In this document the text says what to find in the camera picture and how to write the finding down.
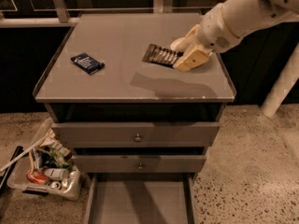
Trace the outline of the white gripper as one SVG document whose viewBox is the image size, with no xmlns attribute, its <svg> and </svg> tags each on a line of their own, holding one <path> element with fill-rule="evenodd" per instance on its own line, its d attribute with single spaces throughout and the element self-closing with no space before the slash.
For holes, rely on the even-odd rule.
<svg viewBox="0 0 299 224">
<path fill-rule="evenodd" d="M 206 63 L 212 51 L 223 53 L 240 42 L 241 38 L 232 31 L 224 18 L 223 3 L 219 3 L 203 16 L 199 25 L 194 25 L 184 37 L 170 45 L 171 50 L 184 52 L 173 67 L 180 72 L 188 72 Z"/>
</svg>

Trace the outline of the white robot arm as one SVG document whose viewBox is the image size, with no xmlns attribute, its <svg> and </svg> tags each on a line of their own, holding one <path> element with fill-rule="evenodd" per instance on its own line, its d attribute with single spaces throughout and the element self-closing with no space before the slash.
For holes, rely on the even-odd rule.
<svg viewBox="0 0 299 224">
<path fill-rule="evenodd" d="M 226 0 L 210 9 L 171 48 L 182 53 L 174 68 L 187 72 L 240 44 L 247 35 L 299 13 L 299 0 Z"/>
</svg>

